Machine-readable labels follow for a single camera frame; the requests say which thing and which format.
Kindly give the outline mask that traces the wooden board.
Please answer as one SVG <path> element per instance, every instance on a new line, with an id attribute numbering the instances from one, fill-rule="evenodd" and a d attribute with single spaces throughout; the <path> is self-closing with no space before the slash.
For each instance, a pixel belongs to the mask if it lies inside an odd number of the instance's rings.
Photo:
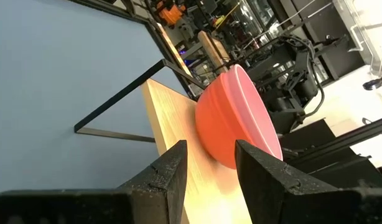
<path id="1" fill-rule="evenodd" d="M 227 72 L 228 68 L 226 63 L 230 60 L 230 56 L 223 44 L 204 31 L 200 31 L 197 37 L 204 51 L 206 51 L 208 58 L 212 62 L 214 69 L 219 74 Z"/>

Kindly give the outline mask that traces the clear plastic box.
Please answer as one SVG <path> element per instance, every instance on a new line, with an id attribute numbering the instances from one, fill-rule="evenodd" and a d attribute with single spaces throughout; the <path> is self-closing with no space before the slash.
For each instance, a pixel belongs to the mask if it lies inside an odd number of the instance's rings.
<path id="1" fill-rule="evenodd" d="M 332 0 L 370 73 L 382 76 L 382 0 Z"/>

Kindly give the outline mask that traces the red bowl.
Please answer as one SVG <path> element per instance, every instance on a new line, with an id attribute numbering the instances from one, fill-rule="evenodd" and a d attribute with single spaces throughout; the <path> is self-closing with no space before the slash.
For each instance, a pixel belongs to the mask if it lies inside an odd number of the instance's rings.
<path id="1" fill-rule="evenodd" d="M 195 108 L 203 148 L 222 165 L 236 168 L 235 141 L 245 140 L 283 160 L 269 113 L 241 65 L 232 66 L 203 91 Z"/>

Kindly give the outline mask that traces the blue table mat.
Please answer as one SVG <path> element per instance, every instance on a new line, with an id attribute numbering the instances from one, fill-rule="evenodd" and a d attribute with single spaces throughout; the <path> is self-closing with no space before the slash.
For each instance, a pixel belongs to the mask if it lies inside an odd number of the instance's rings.
<path id="1" fill-rule="evenodd" d="M 117 187 L 151 142 L 73 127 L 163 55 L 147 29 L 67 0 L 0 0 L 0 192 Z"/>

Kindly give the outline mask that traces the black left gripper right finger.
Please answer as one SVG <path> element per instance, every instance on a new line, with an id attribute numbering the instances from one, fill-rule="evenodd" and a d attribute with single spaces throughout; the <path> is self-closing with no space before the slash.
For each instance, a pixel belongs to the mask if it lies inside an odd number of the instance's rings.
<path id="1" fill-rule="evenodd" d="M 253 224 L 355 224 L 361 195 L 341 190 L 244 140 L 235 142 L 238 180 Z"/>

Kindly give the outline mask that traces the black cabinet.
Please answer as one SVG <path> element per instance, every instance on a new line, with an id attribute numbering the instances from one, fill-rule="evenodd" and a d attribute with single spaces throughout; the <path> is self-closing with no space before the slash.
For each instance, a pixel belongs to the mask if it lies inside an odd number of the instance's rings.
<path id="1" fill-rule="evenodd" d="M 346 41 L 319 56 L 318 65 L 325 70 L 330 81 L 338 80 L 365 64 L 358 52 L 351 51 L 355 44 L 335 8 L 335 0 L 268 0 L 268 4 L 284 29 L 312 16 L 309 22 L 291 33 L 314 44 L 326 36 L 347 37 Z"/>

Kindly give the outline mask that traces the orange machine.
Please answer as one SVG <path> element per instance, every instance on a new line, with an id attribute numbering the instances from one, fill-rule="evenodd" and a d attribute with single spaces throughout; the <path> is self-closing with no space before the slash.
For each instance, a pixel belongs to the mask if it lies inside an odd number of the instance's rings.
<path id="1" fill-rule="evenodd" d="M 184 4 L 178 3 L 176 0 L 160 0 L 157 3 L 156 14 L 161 21 L 168 26 L 174 26 L 186 11 Z"/>

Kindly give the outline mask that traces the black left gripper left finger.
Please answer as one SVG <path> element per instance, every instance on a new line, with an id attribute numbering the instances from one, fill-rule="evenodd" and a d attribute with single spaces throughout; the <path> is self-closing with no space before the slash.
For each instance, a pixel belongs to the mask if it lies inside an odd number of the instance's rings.
<path id="1" fill-rule="evenodd" d="M 187 142 L 179 140 L 120 187 L 128 192 L 132 224 L 181 224 L 187 185 Z"/>

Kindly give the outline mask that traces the black aluminium table frame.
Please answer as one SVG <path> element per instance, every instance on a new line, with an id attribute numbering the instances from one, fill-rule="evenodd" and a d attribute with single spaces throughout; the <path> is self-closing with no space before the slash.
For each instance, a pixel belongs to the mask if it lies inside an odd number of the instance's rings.
<path id="1" fill-rule="evenodd" d="M 119 16 L 124 19 L 134 20 L 144 24 L 148 32 L 153 36 L 155 42 L 165 57 L 150 67 L 140 77 L 120 90 L 101 106 L 97 107 L 89 115 L 76 123 L 73 127 L 75 133 L 89 134 L 93 136 L 103 136 L 107 138 L 126 139 L 131 141 L 154 142 L 155 139 L 147 136 L 138 136 L 134 134 L 117 133 L 105 131 L 102 129 L 88 128 L 87 124 L 104 113 L 107 109 L 122 100 L 136 88 L 144 84 L 148 79 L 154 76 L 159 70 L 164 67 L 171 69 L 175 76 L 179 79 L 184 88 L 188 88 L 189 84 L 194 84 L 201 90 L 206 87 L 186 74 L 184 66 L 176 58 L 176 54 L 169 51 L 170 43 L 164 39 L 164 31 L 157 22 L 143 19 L 135 16 L 133 11 L 126 9 L 115 9 L 105 0 L 71 0 L 79 4 L 91 7 L 93 9 L 107 12 L 114 16 Z M 382 134 L 382 118 L 349 131 L 339 137 L 335 137 L 324 121 L 316 121 L 313 124 L 302 128 L 300 131 L 295 131 L 290 134 L 285 134 L 279 138 L 282 147 L 282 153 L 285 160 L 291 164 L 300 167 L 304 163 L 310 163 L 307 169 L 312 175 L 321 175 L 326 177 L 331 175 L 331 182 L 341 180 L 340 174 L 350 173 L 352 167 L 362 169 L 367 167 L 367 157 L 361 155 L 352 155 L 350 152 L 351 146 L 357 145 L 363 141 L 375 138 Z"/>

